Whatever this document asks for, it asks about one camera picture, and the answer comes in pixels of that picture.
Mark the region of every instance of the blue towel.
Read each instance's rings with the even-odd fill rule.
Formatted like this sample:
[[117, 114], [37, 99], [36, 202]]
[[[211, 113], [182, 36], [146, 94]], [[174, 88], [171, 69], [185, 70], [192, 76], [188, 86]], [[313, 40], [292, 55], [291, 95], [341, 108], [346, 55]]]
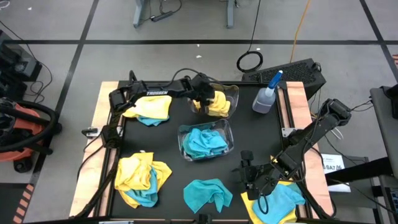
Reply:
[[[268, 214], [260, 211], [259, 202], [256, 200], [253, 204], [253, 212], [264, 223], [276, 224], [289, 214], [296, 205], [303, 205], [305, 199], [296, 191], [282, 184], [276, 185], [274, 191], [267, 197]], [[260, 198], [261, 207], [266, 211], [266, 201], [264, 197]]]
[[227, 143], [218, 131], [210, 129], [200, 131], [197, 128], [193, 128], [185, 136], [182, 145], [185, 152], [194, 159], [218, 155], [228, 148]]
[[157, 202], [157, 179], [156, 171], [152, 167], [150, 170], [150, 188], [148, 190], [128, 190], [124, 193], [136, 200], [144, 207], [153, 207]]
[[184, 201], [194, 213], [206, 203], [216, 203], [220, 213], [223, 205], [229, 207], [232, 193], [219, 179], [194, 180], [184, 188]]
[[138, 121], [141, 122], [142, 124], [146, 126], [158, 126], [161, 122], [167, 121], [169, 119], [169, 116], [166, 119], [155, 119], [155, 118], [147, 118], [144, 116], [138, 116]]

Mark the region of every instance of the yellow towel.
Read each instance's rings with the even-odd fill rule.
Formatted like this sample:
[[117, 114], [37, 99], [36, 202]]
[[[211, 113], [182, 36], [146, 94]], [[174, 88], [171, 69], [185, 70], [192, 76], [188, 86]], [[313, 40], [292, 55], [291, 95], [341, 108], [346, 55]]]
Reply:
[[147, 190], [150, 188], [151, 166], [156, 171], [157, 191], [161, 188], [172, 170], [164, 162], [153, 161], [153, 152], [134, 153], [131, 157], [119, 160], [118, 172], [114, 181], [114, 188], [119, 190], [123, 200], [133, 208], [139, 203], [124, 192], [128, 190]]
[[[200, 109], [200, 102], [194, 100], [193, 104], [198, 110]], [[208, 115], [228, 117], [228, 111], [230, 106], [231, 102], [226, 100], [225, 94], [222, 91], [215, 91], [214, 101], [208, 106]]]
[[136, 101], [136, 106], [129, 108], [123, 113], [123, 116], [127, 118], [144, 116], [147, 118], [167, 119], [171, 102], [171, 96], [141, 97]]
[[[279, 181], [278, 184], [283, 184], [283, 185], [289, 185], [291, 184], [291, 182], [285, 182], [285, 181]], [[261, 224], [263, 223], [258, 217], [257, 215], [253, 212], [253, 205], [254, 205], [254, 200], [249, 200], [248, 199], [248, 193], [242, 193], [241, 197], [243, 199], [244, 202], [244, 206], [246, 206], [246, 210], [248, 211], [248, 214], [250, 216], [251, 221], [253, 222], [253, 224]], [[288, 215], [286, 215], [279, 223], [285, 223], [285, 222], [296, 222], [297, 221], [297, 217], [296, 217], [296, 209], [293, 209]]]

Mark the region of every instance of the gray floor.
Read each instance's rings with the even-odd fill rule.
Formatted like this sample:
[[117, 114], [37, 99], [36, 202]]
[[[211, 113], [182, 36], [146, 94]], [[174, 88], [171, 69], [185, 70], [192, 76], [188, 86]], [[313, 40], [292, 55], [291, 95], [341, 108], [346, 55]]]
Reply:
[[[235, 9], [234, 29], [225, 29], [225, 3], [217, 0], [182, 0], [181, 11], [160, 22], [132, 26], [133, 0], [99, 0], [88, 40], [177, 40], [177, 39], [250, 39], [257, 0], [240, 0]], [[12, 0], [0, 11], [0, 20], [24, 39], [79, 40], [92, 0]], [[255, 39], [292, 40], [306, 0], [268, 0], [261, 2]], [[366, 0], [385, 40], [398, 40], [395, 0]], [[178, 1], [164, 3], [165, 11], [178, 7]], [[152, 1], [153, 14], [159, 2]], [[376, 40], [359, 0], [313, 0], [298, 37], [300, 40]], [[46, 89], [44, 104], [55, 108], [77, 45], [35, 45], [36, 57], [49, 66], [54, 81]], [[80, 131], [91, 124], [95, 102], [103, 81], [127, 79], [133, 69], [139, 79], [168, 80], [182, 67], [195, 68], [219, 80], [240, 80], [237, 58], [247, 51], [247, 44], [173, 44], [173, 45], [84, 45], [63, 106], [60, 122], [63, 133], [54, 137], [52, 148], [40, 173], [25, 222], [66, 218], [76, 186], [76, 172], [81, 163], [86, 139]], [[398, 54], [398, 45], [388, 46]], [[264, 55], [263, 68], [289, 61], [291, 45], [253, 45]], [[313, 58], [322, 65], [327, 83], [321, 101], [338, 98], [349, 106], [368, 99], [369, 89], [394, 85], [396, 79], [379, 45], [298, 45], [295, 60]], [[255, 59], [247, 58], [250, 67]], [[49, 81], [42, 70], [39, 80]], [[317, 101], [312, 108], [316, 111]], [[355, 113], [349, 125], [340, 128], [344, 140], [330, 139], [350, 156], [368, 156], [370, 160], [386, 155], [373, 109]], [[334, 153], [323, 140], [320, 149]], [[10, 164], [0, 164], [0, 182], [28, 182], [30, 175], [19, 175]], [[343, 220], [373, 223], [364, 208], [338, 206]]]

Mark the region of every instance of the wooden board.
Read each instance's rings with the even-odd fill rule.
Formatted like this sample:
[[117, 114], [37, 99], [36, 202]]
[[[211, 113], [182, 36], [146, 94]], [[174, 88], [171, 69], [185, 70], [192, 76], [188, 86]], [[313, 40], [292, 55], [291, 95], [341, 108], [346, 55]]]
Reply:
[[[106, 124], [106, 119], [109, 113], [109, 101], [108, 94], [117, 89], [118, 82], [103, 82], [98, 95], [98, 101], [93, 117], [92, 126], [102, 127]], [[287, 83], [290, 107], [292, 109], [294, 124], [296, 128], [304, 128], [312, 122], [310, 117], [310, 110], [308, 108], [307, 98], [303, 83], [301, 82], [288, 82]], [[282, 117], [285, 126], [288, 127], [287, 113], [284, 104], [284, 97], [282, 91], [279, 91]], [[90, 147], [86, 149], [83, 160], [89, 156], [93, 151], [97, 150], [102, 145], [101, 140], [93, 142]], [[100, 181], [101, 170], [104, 162], [105, 150], [101, 150], [95, 156], [93, 156], [82, 168], [80, 172], [80, 178], [78, 180], [75, 196], [73, 198], [72, 208], [70, 215], [76, 215], [79, 213], [93, 194], [98, 188]], [[114, 151], [111, 153], [108, 170], [113, 163]], [[306, 182], [309, 191], [312, 193], [317, 202], [325, 209], [328, 214], [333, 213], [331, 206], [330, 196], [328, 187], [326, 185], [325, 175], [323, 173], [323, 167], [321, 159], [316, 152], [308, 151], [305, 154], [305, 162], [307, 165], [307, 176]], [[100, 215], [105, 215], [106, 204], [108, 202], [109, 186], [104, 191], [101, 208], [99, 210]]]

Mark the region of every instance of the plastic bin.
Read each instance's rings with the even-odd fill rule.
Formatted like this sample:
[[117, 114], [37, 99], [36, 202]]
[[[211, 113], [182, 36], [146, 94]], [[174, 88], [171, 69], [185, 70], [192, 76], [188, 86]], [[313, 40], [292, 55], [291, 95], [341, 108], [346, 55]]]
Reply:
[[[229, 107], [229, 111], [228, 111], [228, 117], [220, 116], [220, 118], [225, 118], [225, 119], [230, 118], [232, 116], [232, 114], [235, 112], [236, 107], [238, 105], [239, 87], [236, 85], [226, 86], [226, 85], [220, 85], [217, 83], [212, 83], [211, 86], [216, 91], [224, 92], [226, 100], [231, 102], [231, 106]], [[195, 105], [193, 104], [191, 99], [188, 99], [188, 104], [194, 113], [199, 113], [199, 110], [195, 107]]]
[[[227, 148], [221, 154], [210, 154], [201, 158], [192, 158], [188, 155], [183, 148], [183, 141], [188, 133], [192, 131], [193, 128], [197, 128], [199, 130], [210, 129], [212, 131], [218, 131], [219, 134], [223, 137], [224, 141], [227, 143]], [[227, 153], [231, 152], [234, 149], [234, 138], [232, 135], [231, 126], [228, 121], [225, 119], [221, 119], [215, 122], [205, 123], [205, 124], [196, 124], [196, 125], [181, 125], [178, 128], [178, 145], [180, 147], [181, 156], [188, 161], [198, 161], [203, 159], [211, 159], [218, 156], [227, 155]]]

